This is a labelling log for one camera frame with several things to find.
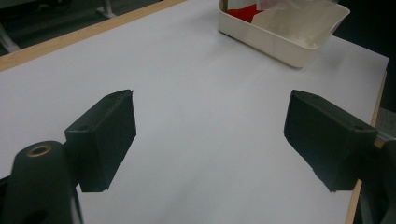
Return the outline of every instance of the dark floor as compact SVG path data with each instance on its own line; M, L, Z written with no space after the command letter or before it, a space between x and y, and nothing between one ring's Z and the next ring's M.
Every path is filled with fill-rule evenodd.
M58 0L39 0L46 3ZM77 29L104 21L96 13L102 5L101 0L60 0L64 6L55 8L38 7L38 3L28 6L33 10L24 16L5 17L0 10L0 22L5 26L11 38L26 48L54 37L65 35ZM148 6L158 0L111 0L113 12L117 15ZM388 76L385 83L381 110L378 115L378 128L386 133L395 134L396 127L396 36L390 28L396 27L392 19L391 1L377 0L352 1L340 0L339 4L351 10L334 35L367 49L389 57ZM0 56L7 54L0 46Z

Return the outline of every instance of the red object in container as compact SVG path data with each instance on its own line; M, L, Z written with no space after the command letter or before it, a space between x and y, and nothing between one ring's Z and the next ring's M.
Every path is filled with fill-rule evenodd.
M254 15L260 12L262 12L262 10L257 10L256 4L240 9L229 9L227 11L228 14L249 23L253 21Z

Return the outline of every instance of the floor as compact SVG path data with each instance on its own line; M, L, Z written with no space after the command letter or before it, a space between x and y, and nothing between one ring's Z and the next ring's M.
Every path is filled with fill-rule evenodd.
M40 0L43 2L53 2L54 0ZM68 4L60 7L46 7L41 4L39 8L27 15L12 17L8 20L1 20L11 38L21 47L26 48L54 37L65 35L75 30L87 27L100 21L104 21L102 15L96 12L96 8L102 5L101 0L60 0ZM158 0L111 0L113 12L117 15L145 7L156 3ZM385 20L381 16L372 17L369 21L363 21L363 14L369 7L363 3L351 3L351 1L341 0L339 4L348 7L351 14L343 21L337 29L335 35L350 42L361 45L390 58L387 82L378 113L376 127L388 136L396 136L396 93L395 93L395 73L394 66L394 45L392 38L394 35L384 33L386 26L376 26ZM0 56L7 54L7 51L0 46Z

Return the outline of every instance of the plastic bag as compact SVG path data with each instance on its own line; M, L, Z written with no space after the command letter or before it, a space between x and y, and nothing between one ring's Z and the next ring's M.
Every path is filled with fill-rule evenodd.
M339 0L256 0L258 10L268 9L297 9L306 8L307 5L317 1L338 3Z

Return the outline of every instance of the table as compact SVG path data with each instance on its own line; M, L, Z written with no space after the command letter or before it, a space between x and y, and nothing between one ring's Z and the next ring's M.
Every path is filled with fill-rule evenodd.
M136 139L108 191L79 193L85 223L345 222L351 192L330 193L283 136L290 92L370 123L388 59L332 36L294 69L217 16L217 1L186 1L0 73L0 176L131 89Z

